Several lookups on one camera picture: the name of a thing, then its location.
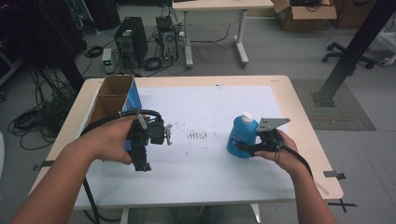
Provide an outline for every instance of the office chair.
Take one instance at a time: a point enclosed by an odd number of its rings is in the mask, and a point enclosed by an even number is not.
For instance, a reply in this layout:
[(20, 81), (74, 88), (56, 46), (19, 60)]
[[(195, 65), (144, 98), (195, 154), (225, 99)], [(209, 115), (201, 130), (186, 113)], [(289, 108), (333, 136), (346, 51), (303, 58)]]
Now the office chair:
[[(344, 54), (344, 51), (346, 50), (346, 48), (344, 48), (343, 46), (341, 46), (340, 44), (336, 43), (336, 42), (332, 42), (332, 44), (330, 44), (327, 47), (327, 50), (333, 50), (334, 48), (340, 50), (341, 52), (333, 52), (333, 53), (327, 53), (326, 56), (324, 56), (324, 58), (322, 59), (322, 61), (324, 63), (326, 63), (327, 61), (329, 61), (329, 58), (331, 57), (341, 57)], [(374, 59), (370, 59), (367, 58), (365, 56), (361, 56), (359, 58), (360, 61), (365, 62), (366, 63), (366, 68), (367, 69), (372, 69), (374, 67), (375, 64), (377, 64), (377, 61)], [(356, 66), (352, 69), (350, 75), (353, 74), (354, 70), (356, 69)]]

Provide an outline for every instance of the white bottle cap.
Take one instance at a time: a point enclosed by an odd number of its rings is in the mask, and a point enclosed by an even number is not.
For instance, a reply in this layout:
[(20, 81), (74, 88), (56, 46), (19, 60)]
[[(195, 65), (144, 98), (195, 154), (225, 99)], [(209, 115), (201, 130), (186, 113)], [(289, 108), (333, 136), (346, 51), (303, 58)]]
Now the white bottle cap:
[(253, 121), (253, 115), (251, 115), (249, 112), (244, 112), (242, 114), (242, 122), (249, 124)]

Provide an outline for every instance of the forearm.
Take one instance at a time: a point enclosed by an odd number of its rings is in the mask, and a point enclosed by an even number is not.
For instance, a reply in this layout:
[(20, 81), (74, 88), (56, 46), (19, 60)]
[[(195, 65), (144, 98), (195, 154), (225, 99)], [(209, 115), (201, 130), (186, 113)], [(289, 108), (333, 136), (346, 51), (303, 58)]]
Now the forearm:
[(83, 144), (64, 148), (11, 223), (66, 223), (94, 156)]
[(299, 222), (337, 223), (305, 167), (290, 176), (294, 184)]

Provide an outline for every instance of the right hand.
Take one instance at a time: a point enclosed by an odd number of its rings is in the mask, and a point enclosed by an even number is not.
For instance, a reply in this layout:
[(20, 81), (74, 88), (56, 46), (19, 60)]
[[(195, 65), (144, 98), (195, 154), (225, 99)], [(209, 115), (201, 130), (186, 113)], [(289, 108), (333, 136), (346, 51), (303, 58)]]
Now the right hand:
[[(298, 153), (295, 142), (281, 130), (277, 130), (277, 131), (282, 136), (284, 144)], [(256, 156), (263, 157), (269, 161), (276, 161), (275, 152), (257, 151), (254, 154)], [(286, 150), (280, 150), (278, 155), (278, 165), (280, 166), (280, 168), (284, 169), (290, 175), (292, 175), (294, 172), (299, 172), (300, 167), (304, 167), (304, 165), (296, 157), (291, 155)]]

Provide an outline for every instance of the blue bottle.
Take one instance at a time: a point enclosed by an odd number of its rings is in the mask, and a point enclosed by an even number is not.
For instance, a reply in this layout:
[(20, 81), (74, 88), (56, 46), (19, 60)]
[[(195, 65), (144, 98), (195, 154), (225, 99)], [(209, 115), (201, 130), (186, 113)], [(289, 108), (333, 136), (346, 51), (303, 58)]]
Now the blue bottle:
[(236, 144), (254, 145), (256, 143), (256, 129), (258, 125), (259, 123), (248, 112), (244, 112), (242, 116), (236, 117), (233, 120), (233, 130), (228, 138), (227, 150), (236, 157), (250, 158), (248, 152), (239, 150)]

